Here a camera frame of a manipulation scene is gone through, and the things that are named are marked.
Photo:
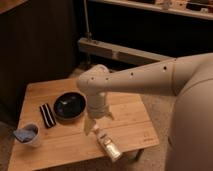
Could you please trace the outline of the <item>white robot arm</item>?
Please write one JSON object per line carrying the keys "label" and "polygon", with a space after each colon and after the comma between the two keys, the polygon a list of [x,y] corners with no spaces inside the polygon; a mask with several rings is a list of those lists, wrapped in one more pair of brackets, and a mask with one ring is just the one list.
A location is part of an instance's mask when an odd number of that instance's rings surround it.
{"label": "white robot arm", "polygon": [[84,131],[111,114],[109,92],[173,94],[165,171],[213,171],[213,52],[111,73],[98,64],[77,80],[87,98]]}

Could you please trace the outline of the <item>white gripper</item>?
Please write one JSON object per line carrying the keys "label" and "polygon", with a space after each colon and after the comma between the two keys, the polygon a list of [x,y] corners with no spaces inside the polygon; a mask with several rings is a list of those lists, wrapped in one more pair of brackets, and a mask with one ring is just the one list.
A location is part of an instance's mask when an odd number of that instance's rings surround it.
{"label": "white gripper", "polygon": [[88,135],[95,125],[94,119],[104,116],[114,120],[112,112],[109,111],[106,93],[98,93],[87,97],[87,113],[84,120],[84,133]]}

